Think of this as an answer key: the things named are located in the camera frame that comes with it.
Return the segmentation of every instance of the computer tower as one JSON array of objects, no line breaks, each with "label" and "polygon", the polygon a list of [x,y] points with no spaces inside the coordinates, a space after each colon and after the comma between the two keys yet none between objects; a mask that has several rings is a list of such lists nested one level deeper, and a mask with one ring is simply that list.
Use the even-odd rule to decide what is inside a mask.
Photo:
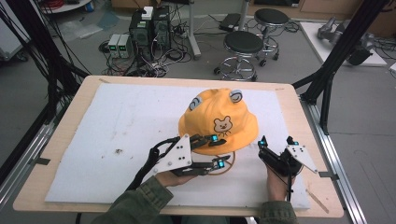
[{"label": "computer tower", "polygon": [[153,60],[151,54],[152,40],[153,40],[153,29],[152,21],[142,20],[142,11],[137,10],[131,18],[131,24],[129,26],[129,33],[134,48],[134,54],[138,57],[138,61],[142,60],[150,62]]},{"label": "computer tower", "polygon": [[136,11],[132,16],[129,33],[132,42],[138,47],[149,47],[152,43],[151,21],[143,21],[141,11]]},{"label": "computer tower", "polygon": [[171,48],[170,15],[169,6],[154,8],[152,22],[154,36],[157,40],[157,49]]}]

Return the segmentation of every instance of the black metal pole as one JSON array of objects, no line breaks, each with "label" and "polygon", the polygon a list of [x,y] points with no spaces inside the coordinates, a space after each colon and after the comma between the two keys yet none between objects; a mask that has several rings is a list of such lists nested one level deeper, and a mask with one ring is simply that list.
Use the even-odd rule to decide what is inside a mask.
[{"label": "black metal pole", "polygon": [[328,134],[327,122],[329,117],[330,98],[332,93],[332,80],[345,59],[353,52],[361,37],[370,27],[377,15],[389,0],[364,0],[361,7],[349,23],[348,27],[335,44],[329,57],[319,70],[309,77],[295,83],[295,89],[311,82],[308,90],[301,95],[301,99],[314,105],[324,91],[322,108],[320,111],[320,126]]}]

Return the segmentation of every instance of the round stool seat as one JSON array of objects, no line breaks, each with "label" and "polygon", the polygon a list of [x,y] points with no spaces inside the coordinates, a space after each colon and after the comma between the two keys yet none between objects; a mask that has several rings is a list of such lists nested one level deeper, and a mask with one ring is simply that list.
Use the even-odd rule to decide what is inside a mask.
[{"label": "round stool seat", "polygon": [[254,13],[254,20],[261,25],[283,25],[289,21],[289,17],[276,9],[262,8]]},{"label": "round stool seat", "polygon": [[235,31],[224,37],[224,45],[236,53],[254,54],[263,48],[262,40],[253,33]]}]

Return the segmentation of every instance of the cartoon bear face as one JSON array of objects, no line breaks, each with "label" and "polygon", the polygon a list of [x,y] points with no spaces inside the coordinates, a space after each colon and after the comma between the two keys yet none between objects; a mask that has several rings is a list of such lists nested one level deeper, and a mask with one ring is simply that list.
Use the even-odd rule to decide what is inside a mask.
[{"label": "cartoon bear face", "polygon": [[226,116],[223,120],[215,119],[215,132],[223,135],[227,135],[230,133],[233,124],[231,123],[230,116]]}]

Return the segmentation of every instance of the cardboard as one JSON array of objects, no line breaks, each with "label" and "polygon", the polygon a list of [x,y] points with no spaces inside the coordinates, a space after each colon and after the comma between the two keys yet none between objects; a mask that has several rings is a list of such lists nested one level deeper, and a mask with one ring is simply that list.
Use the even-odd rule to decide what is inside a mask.
[{"label": "cardboard", "polygon": [[396,37],[396,1],[390,1],[367,32],[378,37]]}]

